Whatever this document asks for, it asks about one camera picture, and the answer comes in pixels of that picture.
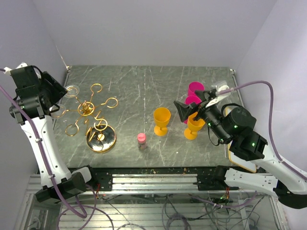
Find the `pink wine glass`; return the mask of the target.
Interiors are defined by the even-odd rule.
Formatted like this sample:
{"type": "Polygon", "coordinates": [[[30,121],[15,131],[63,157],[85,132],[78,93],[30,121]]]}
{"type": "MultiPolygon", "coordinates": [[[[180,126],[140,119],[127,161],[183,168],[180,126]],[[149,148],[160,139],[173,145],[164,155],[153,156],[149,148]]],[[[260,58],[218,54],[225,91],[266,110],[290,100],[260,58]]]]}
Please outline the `pink wine glass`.
{"type": "Polygon", "coordinates": [[[195,96],[195,91],[203,91],[205,90],[204,85],[201,82],[193,81],[188,86],[188,96],[195,96]]]}
{"type": "Polygon", "coordinates": [[[201,99],[197,96],[188,96],[185,99],[185,104],[191,104],[191,103],[199,104],[199,103],[201,103],[201,99]]]}

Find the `yellow wine glass front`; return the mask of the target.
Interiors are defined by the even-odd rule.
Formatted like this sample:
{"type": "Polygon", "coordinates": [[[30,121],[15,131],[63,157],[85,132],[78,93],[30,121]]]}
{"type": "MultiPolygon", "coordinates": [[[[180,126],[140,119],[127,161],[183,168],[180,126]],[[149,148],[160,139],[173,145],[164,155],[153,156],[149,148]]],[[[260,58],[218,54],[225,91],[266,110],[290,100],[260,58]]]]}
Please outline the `yellow wine glass front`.
{"type": "Polygon", "coordinates": [[[198,135],[198,131],[200,131],[205,125],[203,119],[199,119],[198,121],[193,120],[197,115],[198,112],[195,112],[187,119],[187,128],[184,130],[184,136],[188,140],[194,140],[198,135]]]}

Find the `yellow wine glass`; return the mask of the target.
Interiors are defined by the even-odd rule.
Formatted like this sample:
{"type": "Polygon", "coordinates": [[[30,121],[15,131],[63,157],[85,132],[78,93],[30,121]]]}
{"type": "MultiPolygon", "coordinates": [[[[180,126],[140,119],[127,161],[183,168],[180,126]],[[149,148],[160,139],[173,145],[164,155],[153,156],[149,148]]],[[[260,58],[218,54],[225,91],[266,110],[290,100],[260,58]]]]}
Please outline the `yellow wine glass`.
{"type": "Polygon", "coordinates": [[[167,134],[167,125],[171,118],[170,111],[165,107],[155,109],[153,113],[155,122],[154,133],[157,136],[164,136],[167,134]]]}
{"type": "Polygon", "coordinates": [[[193,120],[197,115],[198,112],[195,112],[187,119],[187,128],[184,130],[184,136],[188,140],[194,140],[198,135],[198,131],[200,131],[205,125],[203,119],[199,119],[198,121],[193,120]]]}

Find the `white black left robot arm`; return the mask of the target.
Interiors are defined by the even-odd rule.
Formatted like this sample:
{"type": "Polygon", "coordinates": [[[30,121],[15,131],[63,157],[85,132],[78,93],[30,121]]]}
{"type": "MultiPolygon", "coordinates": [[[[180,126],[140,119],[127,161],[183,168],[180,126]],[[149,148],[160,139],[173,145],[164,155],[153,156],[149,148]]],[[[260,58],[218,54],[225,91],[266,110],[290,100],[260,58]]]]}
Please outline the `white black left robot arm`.
{"type": "Polygon", "coordinates": [[[67,90],[48,72],[24,62],[6,73],[16,85],[10,114],[26,134],[40,171],[42,188],[35,194],[37,201],[55,203],[95,189],[98,178],[92,167],[70,171],[55,140],[51,114],[59,111],[57,103],[67,90]]]}

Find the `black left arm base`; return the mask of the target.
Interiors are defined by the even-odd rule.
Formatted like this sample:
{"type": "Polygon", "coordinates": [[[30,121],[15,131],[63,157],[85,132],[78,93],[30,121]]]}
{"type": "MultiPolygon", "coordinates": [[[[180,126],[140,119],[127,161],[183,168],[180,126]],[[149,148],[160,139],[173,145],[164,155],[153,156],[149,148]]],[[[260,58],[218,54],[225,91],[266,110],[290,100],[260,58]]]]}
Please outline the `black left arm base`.
{"type": "Polygon", "coordinates": [[[91,168],[91,179],[86,182],[94,190],[98,191],[111,191],[113,186],[113,176],[108,171],[100,168],[91,168]]]}

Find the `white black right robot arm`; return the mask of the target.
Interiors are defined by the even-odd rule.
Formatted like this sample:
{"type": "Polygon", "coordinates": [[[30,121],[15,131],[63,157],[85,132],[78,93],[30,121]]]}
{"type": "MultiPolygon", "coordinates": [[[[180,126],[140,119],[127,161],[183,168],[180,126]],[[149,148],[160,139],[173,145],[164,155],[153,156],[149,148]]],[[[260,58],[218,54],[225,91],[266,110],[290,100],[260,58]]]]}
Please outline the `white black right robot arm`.
{"type": "Polygon", "coordinates": [[[266,173],[248,173],[218,165],[211,178],[212,186],[218,190],[224,187],[243,187],[276,197],[283,205],[302,209],[307,206],[306,173],[299,176],[293,165],[278,158],[272,151],[272,143],[254,131],[256,118],[243,106],[227,103],[217,108],[216,90],[196,91],[203,100],[200,103],[185,104],[174,101],[181,121],[192,118],[202,120],[218,138],[217,144],[228,144],[230,152],[238,158],[249,161],[266,173]]]}

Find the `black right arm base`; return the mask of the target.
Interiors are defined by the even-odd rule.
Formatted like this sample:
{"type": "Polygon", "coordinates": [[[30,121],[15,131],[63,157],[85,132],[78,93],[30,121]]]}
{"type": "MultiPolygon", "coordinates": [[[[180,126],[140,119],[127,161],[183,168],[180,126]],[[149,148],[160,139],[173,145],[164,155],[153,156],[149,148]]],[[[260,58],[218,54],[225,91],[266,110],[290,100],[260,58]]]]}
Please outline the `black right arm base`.
{"type": "Polygon", "coordinates": [[[197,186],[199,191],[222,191],[228,187],[225,182],[220,182],[209,174],[198,174],[196,178],[197,181],[193,184],[197,186]]]}

